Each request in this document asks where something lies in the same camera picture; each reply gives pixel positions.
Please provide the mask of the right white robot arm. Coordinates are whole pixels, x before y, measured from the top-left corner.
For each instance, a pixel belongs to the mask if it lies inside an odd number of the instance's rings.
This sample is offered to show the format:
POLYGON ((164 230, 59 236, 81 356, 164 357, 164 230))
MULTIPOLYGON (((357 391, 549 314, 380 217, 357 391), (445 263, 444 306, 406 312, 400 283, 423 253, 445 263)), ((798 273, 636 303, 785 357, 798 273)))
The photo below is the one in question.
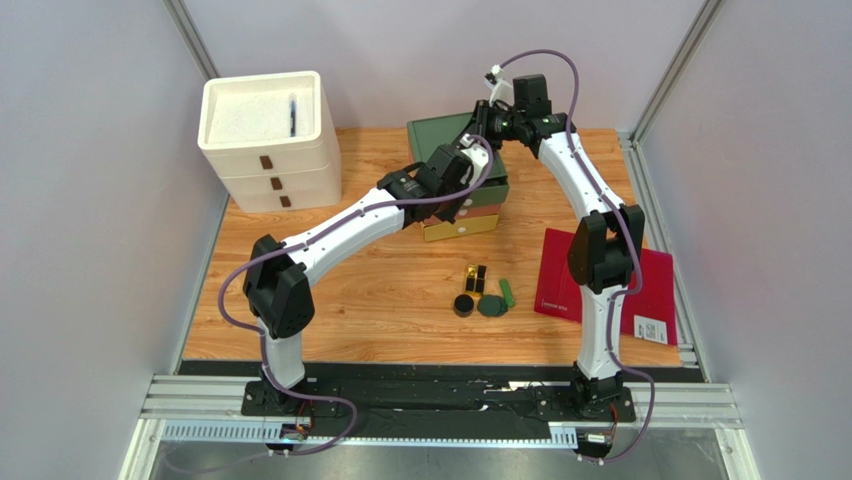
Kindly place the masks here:
POLYGON ((614 194, 582 147, 572 121, 552 109, 543 75, 507 81, 500 68, 486 74, 490 96, 476 104, 465 131, 493 148, 518 141, 554 176, 578 220, 567 253, 582 300, 582 345, 573 365, 569 404, 580 418, 611 411, 624 379, 618 321, 624 297, 640 281, 645 214, 614 194))

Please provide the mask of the black round jar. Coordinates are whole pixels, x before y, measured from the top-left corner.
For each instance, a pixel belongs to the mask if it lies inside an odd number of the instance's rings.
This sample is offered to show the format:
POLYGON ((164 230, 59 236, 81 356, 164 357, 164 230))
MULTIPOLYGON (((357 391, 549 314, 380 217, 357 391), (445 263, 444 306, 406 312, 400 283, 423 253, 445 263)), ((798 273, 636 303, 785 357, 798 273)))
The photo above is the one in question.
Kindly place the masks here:
POLYGON ((475 300, 468 294, 460 294, 453 300, 453 311, 461 318, 470 316, 473 313, 475 306, 475 300))

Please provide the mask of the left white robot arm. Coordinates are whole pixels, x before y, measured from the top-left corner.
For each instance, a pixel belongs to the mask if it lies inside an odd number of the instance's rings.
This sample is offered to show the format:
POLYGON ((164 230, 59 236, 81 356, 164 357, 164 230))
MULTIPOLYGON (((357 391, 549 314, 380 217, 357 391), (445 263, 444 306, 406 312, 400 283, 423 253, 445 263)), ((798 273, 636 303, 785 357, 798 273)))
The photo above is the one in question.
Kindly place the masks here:
POLYGON ((286 411, 307 399, 302 332, 316 308, 313 287, 371 243, 436 216, 452 219, 495 164, 490 144, 464 139, 438 146, 425 162, 384 175, 346 210, 300 235, 254 244, 243 292, 261 336, 262 374, 248 406, 286 411))

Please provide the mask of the dark green round compact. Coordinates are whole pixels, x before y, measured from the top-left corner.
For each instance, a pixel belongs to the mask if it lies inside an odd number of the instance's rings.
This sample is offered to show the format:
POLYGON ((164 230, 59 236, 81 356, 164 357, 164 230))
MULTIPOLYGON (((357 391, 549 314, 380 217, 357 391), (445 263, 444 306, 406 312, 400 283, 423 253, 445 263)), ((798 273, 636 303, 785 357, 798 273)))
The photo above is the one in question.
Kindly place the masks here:
POLYGON ((508 309, 506 300, 498 295, 483 295, 477 303, 478 312, 486 317, 503 316, 508 309))

